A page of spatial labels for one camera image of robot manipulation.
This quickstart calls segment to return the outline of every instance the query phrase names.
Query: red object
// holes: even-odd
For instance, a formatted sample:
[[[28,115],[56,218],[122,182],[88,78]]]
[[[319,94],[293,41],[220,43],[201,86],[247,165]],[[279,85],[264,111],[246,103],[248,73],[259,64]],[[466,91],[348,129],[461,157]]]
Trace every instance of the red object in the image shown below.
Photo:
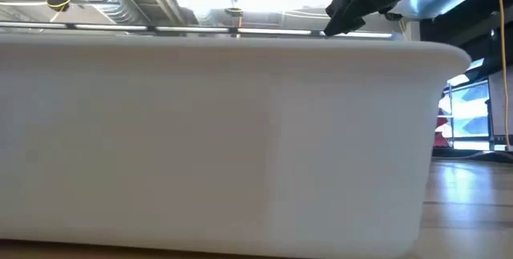
[[[438,109],[438,114],[443,115],[442,109]],[[440,127],[448,122],[447,118],[437,118],[436,127]],[[447,139],[442,136],[442,132],[434,133],[434,146],[435,147],[450,147]]]

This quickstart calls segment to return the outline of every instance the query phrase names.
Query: yellow cable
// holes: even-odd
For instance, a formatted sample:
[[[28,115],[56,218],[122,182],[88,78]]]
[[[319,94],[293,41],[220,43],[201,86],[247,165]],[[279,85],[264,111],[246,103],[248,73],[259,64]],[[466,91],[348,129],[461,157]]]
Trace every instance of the yellow cable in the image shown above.
[[[57,14],[55,14],[52,18],[50,18],[50,22],[54,22],[54,20],[55,20],[55,19],[57,19],[57,17],[58,17],[58,16],[63,12],[64,7],[65,7],[65,6],[61,7],[61,9],[59,10],[59,12],[58,12]]]
[[[46,0],[46,4],[47,4],[49,7],[55,7],[55,8],[57,8],[57,7],[63,7],[63,6],[65,6],[66,4],[68,4],[68,3],[70,3],[70,2],[71,2],[71,0],[66,0],[66,1],[65,1],[65,2],[63,2],[63,3],[59,3],[58,5],[51,5],[50,3],[48,3],[48,0]]]
[[[500,56],[503,66],[503,90],[504,90],[504,132],[506,136],[506,151],[510,151],[510,132],[509,132],[509,98],[507,97],[506,80],[506,39],[504,38],[504,2],[499,0],[500,9]]]
[[[404,37],[405,40],[409,40],[406,35],[406,24],[404,23],[402,18],[399,19],[398,22],[399,22],[399,27],[401,28],[402,36]]]

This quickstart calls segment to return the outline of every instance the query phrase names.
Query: white plastic bin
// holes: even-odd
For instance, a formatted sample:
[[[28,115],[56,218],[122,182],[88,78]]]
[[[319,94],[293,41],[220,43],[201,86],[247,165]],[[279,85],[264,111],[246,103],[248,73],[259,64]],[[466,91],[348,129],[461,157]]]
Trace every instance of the white plastic bin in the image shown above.
[[[286,257],[416,239],[428,42],[0,36],[0,237]]]

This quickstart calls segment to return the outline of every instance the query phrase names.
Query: white container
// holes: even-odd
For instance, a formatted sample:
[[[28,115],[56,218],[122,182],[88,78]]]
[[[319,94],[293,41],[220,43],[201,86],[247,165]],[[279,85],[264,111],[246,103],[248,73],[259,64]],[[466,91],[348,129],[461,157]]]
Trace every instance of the white container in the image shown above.
[[[394,257],[446,80],[427,42],[0,36],[0,237]]]

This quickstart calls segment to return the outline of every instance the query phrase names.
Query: wooden floor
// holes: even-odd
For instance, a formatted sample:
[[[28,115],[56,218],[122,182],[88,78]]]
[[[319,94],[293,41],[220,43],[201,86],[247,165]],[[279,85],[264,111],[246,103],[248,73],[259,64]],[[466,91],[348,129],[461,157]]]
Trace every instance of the wooden floor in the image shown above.
[[[159,250],[0,241],[0,258],[242,258]],[[513,165],[431,165],[419,239],[404,258],[513,258]]]

